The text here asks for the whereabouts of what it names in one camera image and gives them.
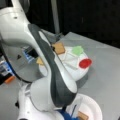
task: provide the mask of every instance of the background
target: background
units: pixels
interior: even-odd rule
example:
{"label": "background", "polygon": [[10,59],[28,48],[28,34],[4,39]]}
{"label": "background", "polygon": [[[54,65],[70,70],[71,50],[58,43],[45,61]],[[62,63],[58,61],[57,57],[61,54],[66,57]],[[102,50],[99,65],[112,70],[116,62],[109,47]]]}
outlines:
{"label": "background", "polygon": [[[0,0],[0,8],[11,0]],[[60,29],[120,48],[120,0],[57,0]],[[54,33],[51,0],[30,0],[31,23]]]}

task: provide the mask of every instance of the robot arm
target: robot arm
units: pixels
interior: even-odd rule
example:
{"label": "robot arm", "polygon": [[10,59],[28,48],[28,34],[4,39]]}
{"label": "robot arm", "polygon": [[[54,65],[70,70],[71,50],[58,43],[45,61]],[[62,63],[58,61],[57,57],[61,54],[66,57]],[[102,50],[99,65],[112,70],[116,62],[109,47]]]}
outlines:
{"label": "robot arm", "polygon": [[13,7],[0,11],[0,32],[3,42],[12,46],[32,46],[43,60],[48,74],[28,85],[30,98],[38,110],[50,110],[53,106],[70,105],[77,93],[73,78],[66,71],[56,53],[52,50],[41,29],[30,24],[18,0],[12,0]]}

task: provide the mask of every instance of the red button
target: red button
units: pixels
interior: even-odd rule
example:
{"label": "red button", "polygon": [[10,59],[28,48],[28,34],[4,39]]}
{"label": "red button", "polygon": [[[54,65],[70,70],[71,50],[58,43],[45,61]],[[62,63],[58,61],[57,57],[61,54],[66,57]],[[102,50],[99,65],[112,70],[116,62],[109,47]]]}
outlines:
{"label": "red button", "polygon": [[92,64],[92,60],[91,59],[84,59],[82,61],[80,61],[79,63],[79,67],[86,69],[87,67],[89,67]]}

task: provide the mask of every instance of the white table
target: white table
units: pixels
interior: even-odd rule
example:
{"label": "white table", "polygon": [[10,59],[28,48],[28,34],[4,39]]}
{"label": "white table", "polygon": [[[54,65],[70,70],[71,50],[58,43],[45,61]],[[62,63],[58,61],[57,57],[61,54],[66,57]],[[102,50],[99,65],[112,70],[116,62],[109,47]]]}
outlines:
{"label": "white table", "polygon": [[[82,45],[85,53],[93,60],[88,72],[88,80],[79,83],[79,93],[92,97],[100,105],[103,120],[118,120],[120,116],[120,50],[80,35],[69,33],[61,41],[66,46]],[[35,74],[37,67],[30,66],[24,78]],[[9,85],[0,86],[0,120],[16,120],[18,109],[14,106],[17,100],[19,84],[14,80]]]}
{"label": "white table", "polygon": [[82,45],[93,60],[88,80],[79,93],[92,97],[100,105],[103,120],[120,116],[120,49],[69,33],[61,39],[66,46]]}

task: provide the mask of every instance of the black cable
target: black cable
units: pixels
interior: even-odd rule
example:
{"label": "black cable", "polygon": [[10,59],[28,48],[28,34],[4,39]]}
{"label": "black cable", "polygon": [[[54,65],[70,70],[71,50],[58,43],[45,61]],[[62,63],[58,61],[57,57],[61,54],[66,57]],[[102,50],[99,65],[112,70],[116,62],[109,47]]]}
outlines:
{"label": "black cable", "polygon": [[2,52],[2,54],[3,54],[3,56],[4,56],[5,60],[6,60],[6,62],[8,63],[9,67],[11,68],[12,72],[14,73],[14,75],[15,75],[15,76],[18,78],[18,80],[20,80],[20,81],[23,81],[23,82],[25,82],[25,83],[31,83],[31,82],[29,82],[29,81],[27,81],[27,80],[22,79],[22,78],[15,72],[15,70],[13,69],[12,65],[10,64],[10,62],[9,62],[9,60],[8,60],[6,54],[5,54],[5,51],[4,51],[4,49],[3,49],[3,46],[2,46],[2,42],[1,42],[1,41],[0,41],[1,52]]}

